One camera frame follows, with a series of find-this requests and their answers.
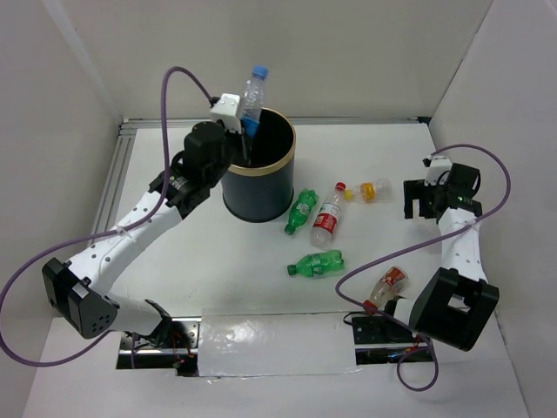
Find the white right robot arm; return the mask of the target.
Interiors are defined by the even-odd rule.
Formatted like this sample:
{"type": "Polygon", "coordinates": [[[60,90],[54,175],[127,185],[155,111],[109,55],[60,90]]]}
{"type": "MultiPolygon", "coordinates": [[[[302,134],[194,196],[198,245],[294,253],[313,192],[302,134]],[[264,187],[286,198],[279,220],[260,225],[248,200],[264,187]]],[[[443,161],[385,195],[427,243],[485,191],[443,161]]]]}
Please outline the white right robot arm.
{"type": "Polygon", "coordinates": [[[404,216],[433,219],[441,235],[441,263],[416,300],[395,302],[379,330],[389,341],[416,334],[469,351],[495,309],[500,291],[487,282],[480,260],[480,171],[445,157],[426,159],[424,179],[403,182],[404,216]]]}

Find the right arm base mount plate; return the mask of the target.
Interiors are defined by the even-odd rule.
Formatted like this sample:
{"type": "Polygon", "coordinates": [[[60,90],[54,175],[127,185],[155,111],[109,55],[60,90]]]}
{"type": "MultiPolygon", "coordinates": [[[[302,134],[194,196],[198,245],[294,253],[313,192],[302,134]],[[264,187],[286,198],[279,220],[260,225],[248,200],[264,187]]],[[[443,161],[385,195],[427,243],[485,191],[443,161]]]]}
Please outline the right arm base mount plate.
{"type": "Polygon", "coordinates": [[[403,327],[381,315],[350,312],[343,323],[352,329],[355,359],[359,366],[395,364],[405,354],[405,362],[432,362],[427,344],[403,327]]]}

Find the clear bottle with blue label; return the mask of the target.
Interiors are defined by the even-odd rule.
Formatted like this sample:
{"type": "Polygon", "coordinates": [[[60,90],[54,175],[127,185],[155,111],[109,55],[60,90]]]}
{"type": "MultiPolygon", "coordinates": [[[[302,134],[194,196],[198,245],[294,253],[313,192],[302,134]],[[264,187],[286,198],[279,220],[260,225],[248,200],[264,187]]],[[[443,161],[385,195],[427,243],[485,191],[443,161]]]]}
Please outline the clear bottle with blue label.
{"type": "Polygon", "coordinates": [[[247,80],[242,95],[241,121],[245,133],[253,138],[259,126],[260,115],[265,102],[265,83],[269,70],[263,65],[255,65],[252,74],[247,80]]]}

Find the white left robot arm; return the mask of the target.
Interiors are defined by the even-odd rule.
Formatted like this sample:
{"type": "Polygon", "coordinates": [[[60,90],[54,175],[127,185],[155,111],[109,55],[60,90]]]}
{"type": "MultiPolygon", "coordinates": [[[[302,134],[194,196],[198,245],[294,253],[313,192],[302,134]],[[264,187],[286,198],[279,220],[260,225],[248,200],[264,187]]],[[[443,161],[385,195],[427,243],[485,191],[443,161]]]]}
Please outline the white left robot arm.
{"type": "Polygon", "coordinates": [[[53,258],[44,265],[50,304],[86,340],[112,330],[138,334],[150,346],[162,347],[183,333],[156,302],[116,296],[111,289],[150,244],[209,198],[233,162],[249,158],[252,142],[245,129],[235,133],[221,123],[195,124],[169,169],[150,182],[110,236],[65,262],[53,258]]]}

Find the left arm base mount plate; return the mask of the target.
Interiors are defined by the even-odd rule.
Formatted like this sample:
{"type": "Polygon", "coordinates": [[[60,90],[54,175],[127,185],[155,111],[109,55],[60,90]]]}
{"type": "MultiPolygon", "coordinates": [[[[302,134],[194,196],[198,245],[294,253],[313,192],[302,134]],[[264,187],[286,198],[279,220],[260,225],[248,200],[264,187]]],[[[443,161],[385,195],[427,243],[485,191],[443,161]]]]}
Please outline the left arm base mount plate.
{"type": "Polygon", "coordinates": [[[200,316],[174,317],[169,337],[158,345],[138,334],[122,333],[116,369],[163,369],[176,376],[197,377],[201,321],[200,316]]]}

